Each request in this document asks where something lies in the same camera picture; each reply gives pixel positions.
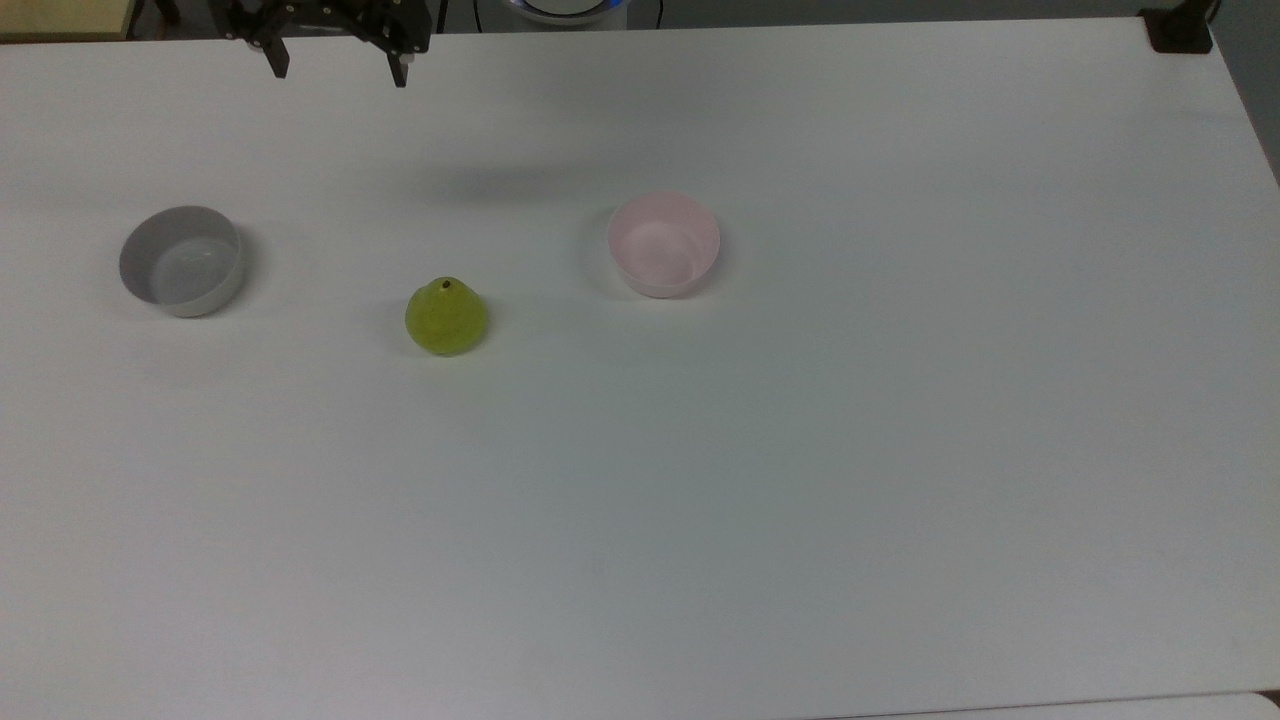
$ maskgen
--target wooden surface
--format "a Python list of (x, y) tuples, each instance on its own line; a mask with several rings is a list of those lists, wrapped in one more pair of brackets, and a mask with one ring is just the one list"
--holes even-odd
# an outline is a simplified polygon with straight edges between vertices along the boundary
[[(1280, 685), (1280, 191), (1135, 18), (0, 49), (0, 716)], [(140, 73), (161, 64), (164, 73)], [(164, 122), (156, 122), (163, 117)], [(609, 264), (648, 190), (691, 297)], [(225, 213), (224, 311), (119, 247)], [(453, 274), (488, 340), (433, 359)]]
[(143, 0), (0, 0), (0, 42), (123, 40)]

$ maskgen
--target white bowl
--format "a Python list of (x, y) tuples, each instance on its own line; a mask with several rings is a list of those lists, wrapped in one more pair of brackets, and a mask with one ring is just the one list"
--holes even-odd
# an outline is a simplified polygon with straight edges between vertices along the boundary
[(120, 281), (170, 315), (218, 310), (244, 279), (244, 246), (221, 213), (187, 205), (147, 218), (120, 250)]
[(700, 202), (678, 192), (649, 192), (613, 213), (609, 252), (641, 295), (689, 292), (719, 254), (719, 225)]

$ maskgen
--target white device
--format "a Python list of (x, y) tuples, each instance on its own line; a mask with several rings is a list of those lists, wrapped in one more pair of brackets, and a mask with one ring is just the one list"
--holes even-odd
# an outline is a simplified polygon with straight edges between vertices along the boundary
[(631, 0), (503, 0), (517, 29), (627, 29)]

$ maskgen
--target robotic arm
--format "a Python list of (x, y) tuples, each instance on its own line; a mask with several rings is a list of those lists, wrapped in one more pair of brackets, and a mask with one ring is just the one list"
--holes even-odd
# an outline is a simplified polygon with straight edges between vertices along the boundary
[(209, 8), (218, 32), (260, 47), (279, 78), (289, 70), (280, 31), (291, 22), (342, 29), (376, 45), (387, 54), (396, 87), (408, 82), (410, 60), (426, 53), (431, 38), (426, 0), (262, 0), (255, 12), (246, 10), (242, 0), (209, 0)]

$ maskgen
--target green pear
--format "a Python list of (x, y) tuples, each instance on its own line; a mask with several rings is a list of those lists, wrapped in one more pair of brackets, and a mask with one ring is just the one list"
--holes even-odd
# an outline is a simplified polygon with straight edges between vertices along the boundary
[(471, 350), (488, 324), (484, 300), (457, 278), (435, 278), (420, 287), (404, 309), (408, 336), (435, 355)]

